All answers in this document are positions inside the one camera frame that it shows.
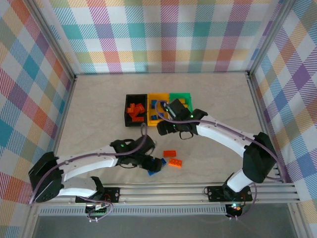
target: plastic tray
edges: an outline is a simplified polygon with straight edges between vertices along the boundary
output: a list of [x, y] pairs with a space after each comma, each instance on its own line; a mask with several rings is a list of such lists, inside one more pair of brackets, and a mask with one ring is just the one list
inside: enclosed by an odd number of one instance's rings
[[185, 99], [185, 104], [188, 105], [188, 109], [192, 112], [193, 111], [193, 105], [192, 105], [192, 97], [190, 96], [190, 93], [170, 93], [169, 94], [169, 101], [173, 101], [174, 99]]
[[[153, 115], [158, 115], [155, 111], [155, 109], [151, 108], [151, 102], [152, 100], [163, 100], [166, 102], [169, 102], [169, 94], [168, 93], [150, 93], [148, 94], [148, 126], [156, 126], [160, 121], [162, 121], [162, 119], [160, 119], [160, 117], [158, 116], [158, 120], [151, 120], [151, 116]], [[164, 117], [168, 117], [167, 112], [164, 112], [162, 107], [159, 105], [158, 106], [158, 111], [160, 113], [164, 113]]]
[[138, 114], [137, 117], [143, 117], [144, 123], [147, 124], [147, 94], [127, 94], [125, 97], [125, 107], [124, 107], [124, 123], [126, 127], [131, 126], [141, 126], [143, 122], [133, 122], [130, 115], [127, 113], [127, 108], [130, 107], [130, 103], [135, 103], [135, 105], [142, 103], [145, 108], [145, 112]]

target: vent grille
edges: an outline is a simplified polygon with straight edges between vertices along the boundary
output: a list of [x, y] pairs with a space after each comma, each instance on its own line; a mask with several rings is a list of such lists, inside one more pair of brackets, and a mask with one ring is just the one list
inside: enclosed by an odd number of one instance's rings
[[218, 215], [226, 213], [223, 205], [197, 206], [117, 206], [112, 215]]
[[85, 206], [49, 206], [42, 207], [40, 216], [78, 216], [85, 214]]
[[[111, 215], [222, 215], [225, 205], [182, 205], [182, 206], [127, 206], [115, 205]], [[78, 216], [85, 215], [84, 206], [43, 207], [40, 216]]]

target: orange lego brick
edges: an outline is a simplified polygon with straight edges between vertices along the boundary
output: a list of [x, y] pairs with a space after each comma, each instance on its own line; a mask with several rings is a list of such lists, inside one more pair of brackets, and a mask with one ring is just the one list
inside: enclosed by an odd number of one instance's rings
[[163, 157], [175, 157], [176, 156], [176, 150], [164, 150], [163, 151]]
[[135, 108], [134, 112], [129, 113], [130, 117], [135, 118], [140, 113], [139, 108]]
[[132, 118], [133, 122], [144, 122], [144, 117], [134, 117]]
[[142, 103], [137, 104], [136, 107], [140, 109], [140, 113], [145, 113], [145, 108], [143, 107]]
[[182, 160], [178, 160], [178, 159], [174, 159], [174, 158], [170, 158], [168, 164], [171, 165], [171, 166], [175, 166], [175, 167], [181, 168], [182, 164], [183, 164], [183, 161]]
[[133, 113], [134, 112], [134, 108], [127, 108], [127, 113]]
[[130, 107], [127, 108], [127, 113], [134, 113], [134, 110], [135, 110], [135, 104], [130, 103]]

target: yellow bin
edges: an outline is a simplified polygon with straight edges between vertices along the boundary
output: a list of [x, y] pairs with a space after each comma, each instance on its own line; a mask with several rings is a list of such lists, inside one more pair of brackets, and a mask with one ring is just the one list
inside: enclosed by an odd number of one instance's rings
[[[148, 94], [148, 126], [156, 126], [162, 119], [158, 116], [155, 109], [152, 109], [152, 100], [156, 101], [169, 101], [169, 94], [168, 93], [151, 93]], [[158, 111], [160, 113], [164, 113], [164, 117], [167, 118], [167, 112], [164, 112], [163, 108], [159, 105]], [[157, 120], [151, 120], [151, 116], [157, 116]]]

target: plaid wallpaper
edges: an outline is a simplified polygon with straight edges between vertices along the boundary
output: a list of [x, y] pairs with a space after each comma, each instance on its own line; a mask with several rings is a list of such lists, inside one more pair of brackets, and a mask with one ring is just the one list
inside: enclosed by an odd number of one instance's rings
[[317, 237], [317, 0], [298, 0], [256, 73], [280, 157]]
[[71, 80], [22, 0], [0, 0], [0, 237], [15, 238], [28, 171], [53, 148]]
[[37, 0], [77, 73], [245, 71], [282, 2]]

